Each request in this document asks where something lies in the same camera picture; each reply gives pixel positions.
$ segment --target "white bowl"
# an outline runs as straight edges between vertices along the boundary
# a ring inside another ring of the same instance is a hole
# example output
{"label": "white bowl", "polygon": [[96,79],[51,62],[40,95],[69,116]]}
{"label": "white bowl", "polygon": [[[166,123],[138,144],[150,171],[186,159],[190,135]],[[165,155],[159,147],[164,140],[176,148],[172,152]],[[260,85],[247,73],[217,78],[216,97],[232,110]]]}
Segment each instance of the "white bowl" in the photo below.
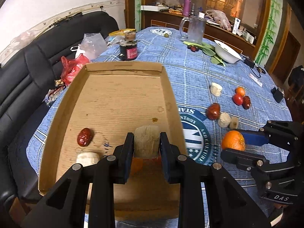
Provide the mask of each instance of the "white bowl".
{"label": "white bowl", "polygon": [[228,63],[236,63],[238,60],[242,60],[241,56],[228,45],[218,40],[215,40],[215,43],[215,52],[224,61]]}

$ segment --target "glass pitcher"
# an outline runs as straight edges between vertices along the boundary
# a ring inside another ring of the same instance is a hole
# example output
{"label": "glass pitcher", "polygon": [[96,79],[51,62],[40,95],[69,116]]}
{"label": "glass pitcher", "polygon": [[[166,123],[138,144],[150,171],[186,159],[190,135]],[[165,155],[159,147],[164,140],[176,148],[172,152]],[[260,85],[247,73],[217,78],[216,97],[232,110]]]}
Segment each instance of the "glass pitcher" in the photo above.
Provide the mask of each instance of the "glass pitcher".
{"label": "glass pitcher", "polygon": [[[183,34],[183,26],[185,22],[189,22],[188,35]],[[184,17],[179,25],[179,31],[182,39],[187,42],[202,44],[202,38],[204,36],[206,27],[206,20],[197,16],[191,15],[190,17]]]}

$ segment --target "black leather sofa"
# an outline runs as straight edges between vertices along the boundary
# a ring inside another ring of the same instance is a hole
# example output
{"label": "black leather sofa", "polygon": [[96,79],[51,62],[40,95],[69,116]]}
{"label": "black leather sofa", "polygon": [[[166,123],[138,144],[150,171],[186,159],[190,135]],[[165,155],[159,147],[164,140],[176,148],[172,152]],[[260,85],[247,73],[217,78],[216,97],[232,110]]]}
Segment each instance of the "black leather sofa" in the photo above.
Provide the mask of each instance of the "black leather sofa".
{"label": "black leather sofa", "polygon": [[46,31],[0,68],[0,205],[8,209],[16,196],[37,202],[38,177],[26,157],[26,147],[48,111],[43,99],[60,79],[64,55],[81,43],[84,33],[106,38],[117,22],[98,11],[79,14]]}

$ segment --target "purple thermos bottle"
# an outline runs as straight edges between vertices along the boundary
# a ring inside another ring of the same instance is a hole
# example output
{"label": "purple thermos bottle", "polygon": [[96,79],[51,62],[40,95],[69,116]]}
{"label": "purple thermos bottle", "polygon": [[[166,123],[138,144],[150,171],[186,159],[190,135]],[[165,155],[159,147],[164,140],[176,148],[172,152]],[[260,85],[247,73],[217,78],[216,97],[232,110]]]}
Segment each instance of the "purple thermos bottle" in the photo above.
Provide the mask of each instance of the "purple thermos bottle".
{"label": "purple thermos bottle", "polygon": [[191,0],[184,0],[183,16],[189,16],[191,9]]}

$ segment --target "red label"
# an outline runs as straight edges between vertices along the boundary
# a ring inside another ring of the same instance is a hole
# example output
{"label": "red label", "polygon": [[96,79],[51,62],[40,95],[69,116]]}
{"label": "red label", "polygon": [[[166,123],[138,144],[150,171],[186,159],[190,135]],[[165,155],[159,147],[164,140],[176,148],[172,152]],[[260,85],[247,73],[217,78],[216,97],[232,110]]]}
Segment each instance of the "red label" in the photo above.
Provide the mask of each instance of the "red label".
{"label": "red label", "polygon": [[127,49],[127,59],[132,59],[137,57],[137,47],[133,49]]}

